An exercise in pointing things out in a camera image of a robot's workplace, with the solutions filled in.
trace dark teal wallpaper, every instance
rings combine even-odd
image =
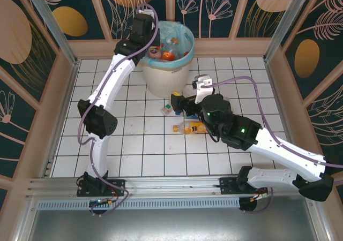
[[[46,0],[68,40],[105,39],[92,0]]]
[[[0,80],[0,175],[13,177],[35,113]]]
[[[40,101],[56,58],[20,0],[0,0],[0,66]]]
[[[327,160],[343,164],[343,75],[307,107],[307,112]]]
[[[291,0],[248,0],[237,37],[271,37]]]
[[[152,5],[159,20],[166,20],[166,0],[101,0],[113,39],[121,39],[132,27],[134,8],[141,3]]]
[[[303,98],[342,61],[343,0],[317,0],[286,51]]]
[[[7,190],[0,189],[0,211],[1,211],[2,205],[4,204],[6,195],[7,195]]]
[[[175,21],[189,27],[194,37],[229,37],[237,4],[238,0],[175,0]]]
[[[287,41],[290,33],[293,31],[294,25],[296,24],[296,22],[299,20],[300,16],[302,15],[303,11],[305,10],[307,4],[309,3],[310,0],[305,0],[304,3],[302,4],[299,13],[297,14],[297,16],[295,17],[292,25],[290,26],[290,28],[288,29],[286,35],[284,36],[284,39],[282,39],[281,41],[281,45],[284,46],[285,42]]]

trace yellow bottle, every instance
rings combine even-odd
[[[174,132],[182,134],[204,134],[207,133],[206,127],[202,122],[186,121],[173,127]]]

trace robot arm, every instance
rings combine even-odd
[[[124,80],[133,71],[139,60],[145,56],[146,50],[138,53],[131,59],[122,60],[128,55],[138,52],[151,41],[153,33],[155,32],[153,26],[153,17],[151,16],[151,13],[140,10],[133,19],[132,31],[129,39],[120,40],[116,45],[111,65],[97,89],[86,101],[80,100],[78,102],[78,110],[81,116],[83,116],[87,108],[96,101],[94,106],[85,116],[84,124],[88,136],[93,139],[94,143],[92,156],[94,161],[93,166],[95,166],[96,171],[103,179],[107,179],[108,175],[106,156],[109,138],[115,131],[118,123],[117,118],[110,113],[114,98],[124,83]],[[157,35],[151,44],[152,46],[160,45],[159,30],[157,31]],[[114,69],[114,65],[120,61],[122,61],[121,64]],[[88,167],[83,175],[83,179],[85,183],[87,183],[88,189],[97,190],[100,193],[103,193],[107,188],[107,185],[97,178],[90,159],[88,160]]]
[[[185,111],[186,115],[198,115],[212,137],[228,146],[267,156],[289,169],[266,170],[255,167],[242,167],[237,182],[240,186],[254,188],[275,187],[299,190],[303,196],[325,201],[329,196],[333,178],[325,173],[325,166],[303,159],[281,147],[270,132],[253,120],[232,113],[229,101],[220,94],[214,94],[213,88],[202,88],[211,85],[209,75],[200,75],[193,82],[197,95],[192,97],[171,95],[171,104],[177,112]],[[282,139],[282,144],[297,151],[305,157],[326,162],[324,156],[301,149]]]

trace trash bin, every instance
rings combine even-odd
[[[160,98],[169,99],[173,91],[183,92],[189,68],[194,55],[194,36],[192,31],[179,22],[160,21],[161,43],[175,37],[179,40],[178,48],[181,54],[188,54],[181,59],[167,62],[156,61],[145,56],[139,65],[143,68],[143,75],[149,91]]]

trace white tile floor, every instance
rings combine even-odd
[[[54,159],[52,177],[78,177],[88,164],[88,147],[77,143],[80,121],[79,99],[87,99],[104,76],[110,60],[83,60],[70,99],[62,135]],[[237,76],[252,76],[258,82],[266,118],[277,136],[285,139],[278,108],[262,58],[218,57],[194,58],[186,91],[195,94],[191,82],[199,74],[210,74],[213,82]],[[219,92],[230,99],[233,112],[263,124],[257,108],[252,84],[237,81],[220,86]],[[118,127],[111,136],[108,149],[110,177],[182,176],[237,174],[244,165],[282,168],[272,160],[242,150],[214,143],[204,134],[183,135],[173,132],[182,116],[163,116],[160,109],[167,103],[152,95],[145,85],[143,72],[137,67],[121,87],[111,113]]]

